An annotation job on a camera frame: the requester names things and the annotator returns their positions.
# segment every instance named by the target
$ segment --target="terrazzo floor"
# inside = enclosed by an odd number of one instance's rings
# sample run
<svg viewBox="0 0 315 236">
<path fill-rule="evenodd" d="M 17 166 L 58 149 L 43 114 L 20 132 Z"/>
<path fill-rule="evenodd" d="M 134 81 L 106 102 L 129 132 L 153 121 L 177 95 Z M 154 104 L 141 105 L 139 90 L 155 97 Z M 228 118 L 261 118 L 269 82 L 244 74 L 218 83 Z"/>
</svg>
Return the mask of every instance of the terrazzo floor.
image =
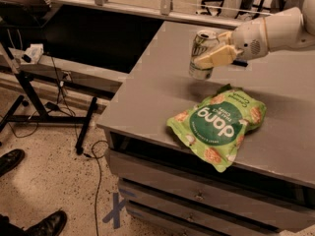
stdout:
<svg viewBox="0 0 315 236">
<path fill-rule="evenodd" d="M 20 94 L 19 85 L 7 80 L 10 77 L 0 76 L 1 116 L 5 115 Z M 43 103 L 48 100 L 55 102 L 57 91 L 51 89 L 55 87 L 41 86 L 37 90 Z M 70 96 L 70 92 L 68 95 L 69 107 L 77 116 L 85 115 L 91 98 L 80 94 Z M 85 138 L 85 153 L 90 155 L 93 144 L 105 140 L 103 131 L 95 126 L 104 105 L 102 103 L 93 116 Z M 34 110 L 32 106 L 22 106 L 17 113 L 31 115 Z M 35 125 L 13 125 L 18 137 L 30 134 L 34 128 Z M 8 125 L 0 134 L 0 142 L 3 144 L 0 156 L 14 148 L 21 148 L 26 153 L 17 168 L 0 178 L 0 213 L 8 215 L 17 226 L 28 228 L 54 211 L 63 209 L 68 214 L 68 222 L 61 235 L 96 236 L 95 194 L 99 169 L 95 159 L 76 155 L 74 125 L 60 127 L 42 124 L 30 136 L 16 136 Z M 94 153 L 102 156 L 105 149 L 106 143 L 100 142 L 94 146 Z M 118 193 L 117 178 L 111 175 L 104 157 L 99 163 L 102 175 L 96 205 L 99 236 L 174 235 L 133 218 L 125 208 L 120 210 L 120 219 L 114 223 L 110 215 L 114 208 L 113 196 Z"/>
</svg>

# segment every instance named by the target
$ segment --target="brand logo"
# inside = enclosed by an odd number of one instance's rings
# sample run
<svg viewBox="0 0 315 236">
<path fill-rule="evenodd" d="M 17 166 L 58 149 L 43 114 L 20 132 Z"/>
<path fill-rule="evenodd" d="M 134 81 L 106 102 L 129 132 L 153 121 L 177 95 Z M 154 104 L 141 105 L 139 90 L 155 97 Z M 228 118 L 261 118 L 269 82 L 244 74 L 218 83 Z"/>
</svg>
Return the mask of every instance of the brand logo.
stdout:
<svg viewBox="0 0 315 236">
<path fill-rule="evenodd" d="M 235 140 L 242 125 L 242 115 L 229 102 L 207 105 L 197 109 L 190 117 L 190 128 L 201 142 L 222 146 Z"/>
</svg>

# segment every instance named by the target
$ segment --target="metal stand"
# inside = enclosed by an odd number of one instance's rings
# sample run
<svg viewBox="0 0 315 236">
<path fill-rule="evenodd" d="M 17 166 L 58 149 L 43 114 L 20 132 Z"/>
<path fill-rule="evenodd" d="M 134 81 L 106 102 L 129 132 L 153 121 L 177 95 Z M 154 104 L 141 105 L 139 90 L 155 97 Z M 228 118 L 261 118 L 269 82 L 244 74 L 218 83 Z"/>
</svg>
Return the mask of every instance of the metal stand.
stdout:
<svg viewBox="0 0 315 236">
<path fill-rule="evenodd" d="M 92 114 L 96 109 L 96 101 L 97 98 L 94 97 L 88 113 L 86 117 L 74 117 L 74 116 L 50 116 L 46 111 L 45 107 L 41 103 L 37 93 L 34 91 L 30 80 L 26 76 L 23 71 L 19 71 L 19 64 L 14 59 L 12 53 L 10 52 L 9 48 L 7 48 L 4 44 L 0 43 L 0 51 L 3 53 L 4 58 L 8 62 L 12 72 L 15 74 L 18 82 L 22 86 L 23 90 L 27 94 L 28 98 L 30 99 L 32 105 L 35 107 L 36 111 L 38 112 L 37 116 L 28 115 L 14 115 L 17 108 L 20 104 L 24 101 L 24 97 L 20 95 L 17 100 L 13 103 L 7 114 L 4 116 L 2 121 L 0 122 L 0 132 L 4 129 L 7 123 L 9 122 L 24 122 L 24 123 L 59 123 L 59 124 L 81 124 L 83 125 L 81 129 L 80 136 L 78 137 L 76 143 L 76 150 L 77 154 L 83 153 L 83 140 L 87 133 L 89 123 L 91 121 Z"/>
</svg>

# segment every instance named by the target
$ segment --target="green chip bag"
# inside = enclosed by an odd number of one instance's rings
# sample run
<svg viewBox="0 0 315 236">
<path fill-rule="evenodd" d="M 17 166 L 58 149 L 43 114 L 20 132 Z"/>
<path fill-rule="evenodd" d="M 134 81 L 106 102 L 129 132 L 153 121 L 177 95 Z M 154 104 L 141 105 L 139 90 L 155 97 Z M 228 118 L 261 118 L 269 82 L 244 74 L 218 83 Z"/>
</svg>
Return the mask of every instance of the green chip bag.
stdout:
<svg viewBox="0 0 315 236">
<path fill-rule="evenodd" d="M 167 120 L 178 138 L 218 172 L 224 172 L 237 155 L 244 135 L 260 127 L 266 105 L 241 88 L 227 85 L 214 96 Z"/>
</svg>

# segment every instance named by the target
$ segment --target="silver can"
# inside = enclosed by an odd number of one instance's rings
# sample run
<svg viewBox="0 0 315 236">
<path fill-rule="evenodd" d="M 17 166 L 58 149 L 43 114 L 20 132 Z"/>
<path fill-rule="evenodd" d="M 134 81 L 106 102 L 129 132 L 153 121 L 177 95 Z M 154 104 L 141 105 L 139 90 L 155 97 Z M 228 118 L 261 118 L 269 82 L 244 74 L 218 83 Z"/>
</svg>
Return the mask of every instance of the silver can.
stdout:
<svg viewBox="0 0 315 236">
<path fill-rule="evenodd" d="M 194 39 L 191 51 L 191 59 L 189 66 L 189 75 L 197 80 L 207 80 L 213 71 L 213 67 L 200 68 L 196 65 L 194 60 L 196 57 L 211 50 L 219 43 L 217 33 L 211 30 L 200 30 Z"/>
</svg>

